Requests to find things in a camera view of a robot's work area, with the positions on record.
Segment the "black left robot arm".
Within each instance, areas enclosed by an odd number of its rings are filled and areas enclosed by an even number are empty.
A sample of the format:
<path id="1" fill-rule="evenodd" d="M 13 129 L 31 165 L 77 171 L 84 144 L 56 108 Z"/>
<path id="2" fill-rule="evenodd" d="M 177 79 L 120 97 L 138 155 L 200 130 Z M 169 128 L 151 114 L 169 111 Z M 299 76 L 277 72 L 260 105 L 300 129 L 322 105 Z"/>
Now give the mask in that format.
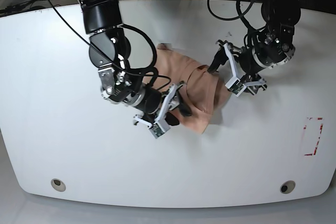
<path id="1" fill-rule="evenodd" d="M 255 0 L 251 0 L 247 11 Z M 234 60 L 244 72 L 244 81 L 257 81 L 257 74 L 269 67 L 286 64 L 295 54 L 292 43 L 295 25 L 301 15 L 299 0 L 263 0 L 261 14 L 265 26 L 254 28 L 240 9 L 240 0 L 236 1 L 238 16 L 247 28 L 244 47 L 234 55 Z"/>

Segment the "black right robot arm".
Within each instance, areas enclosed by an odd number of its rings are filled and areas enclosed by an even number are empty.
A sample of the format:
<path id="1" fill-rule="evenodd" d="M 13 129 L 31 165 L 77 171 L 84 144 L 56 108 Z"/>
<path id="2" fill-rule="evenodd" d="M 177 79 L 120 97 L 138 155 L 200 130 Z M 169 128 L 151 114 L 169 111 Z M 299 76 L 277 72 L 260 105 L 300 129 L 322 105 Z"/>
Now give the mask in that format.
<path id="1" fill-rule="evenodd" d="M 166 123 L 177 125 L 178 120 L 171 111 L 178 109 L 183 116 L 191 116 L 190 107 L 183 101 L 180 85 L 171 85 L 164 91 L 164 85 L 156 88 L 157 79 L 171 81 L 160 75 L 156 68 L 157 50 L 142 30 L 123 22 L 119 0 L 78 0 L 85 32 L 89 35 L 89 57 L 98 68 L 101 91 L 104 99 L 111 103 L 132 106 L 142 113 L 137 122 L 149 128 Z M 131 45 L 124 31 L 128 29 L 141 35 L 152 50 L 152 61 L 144 68 L 131 68 L 128 58 Z"/>

